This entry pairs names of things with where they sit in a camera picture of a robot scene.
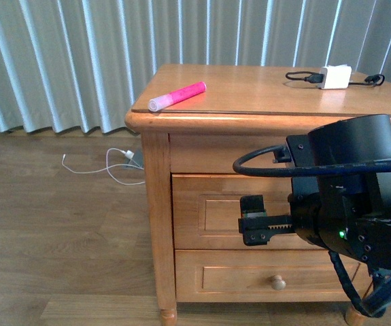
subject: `wooden nightstand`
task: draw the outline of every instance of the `wooden nightstand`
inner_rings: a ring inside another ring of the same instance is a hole
[[[239,156],[358,115],[391,115],[391,84],[319,90],[288,81],[288,67],[165,65],[126,116],[141,133],[158,305],[175,325],[177,302],[346,301],[326,251],[297,235],[246,247],[239,198],[263,194],[268,214],[288,213],[289,179],[236,175]],[[362,81],[356,73],[353,79]],[[151,98],[204,81],[207,92],[159,113]],[[252,163],[273,166],[270,158]],[[359,293],[367,267],[343,260]]]

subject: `white charger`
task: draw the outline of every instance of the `white charger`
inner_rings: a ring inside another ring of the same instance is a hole
[[[340,90],[348,87],[352,68],[348,65],[325,66],[321,67],[319,73],[324,75],[324,80],[318,84],[320,89]]]

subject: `white charging cable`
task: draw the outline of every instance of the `white charging cable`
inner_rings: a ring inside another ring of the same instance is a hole
[[[122,153],[126,158],[130,159],[133,163],[135,164],[114,164],[114,165],[109,165],[109,153],[110,151],[119,151],[120,153]],[[85,171],[85,172],[81,172],[81,171],[74,171],[73,169],[69,168],[68,166],[65,165],[65,157],[67,156],[67,154],[63,154],[62,155],[62,166],[64,168],[66,168],[68,171],[72,172],[72,173],[75,173],[77,175],[88,175],[90,173],[99,173],[99,172],[103,172],[103,171],[107,171],[108,175],[113,179],[115,180],[116,182],[118,182],[119,184],[121,185],[142,185],[145,183],[145,181],[141,181],[141,182],[135,182],[135,183],[125,183],[125,182],[121,182],[120,180],[118,180],[117,178],[115,178],[113,176],[113,174],[111,174],[111,171],[110,169],[111,168],[114,168],[116,166],[126,166],[126,167],[131,167],[131,168],[136,168],[138,170],[143,170],[143,167],[138,164],[137,162],[135,162],[133,160],[133,155],[134,153],[132,151],[123,151],[121,149],[118,149],[118,148],[109,148],[107,151],[106,151],[106,167],[105,168],[101,168],[100,170],[94,170],[94,171]]]

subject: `white curtain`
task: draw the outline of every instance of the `white curtain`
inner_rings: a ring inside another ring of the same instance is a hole
[[[0,0],[0,132],[123,127],[169,62],[347,63],[391,82],[391,0]]]

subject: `drawer front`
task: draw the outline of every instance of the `drawer front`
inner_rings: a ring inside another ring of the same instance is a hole
[[[366,266],[343,263],[364,295]],[[177,250],[175,269],[179,302],[348,301],[326,251]]]
[[[286,143],[285,137],[170,134],[172,173],[235,173],[233,162],[256,149]],[[245,166],[284,167],[273,155],[255,158]]]
[[[274,236],[262,247],[243,244],[239,199],[262,194],[268,215],[288,214],[289,179],[173,175],[172,185],[176,249],[320,249],[296,234]]]

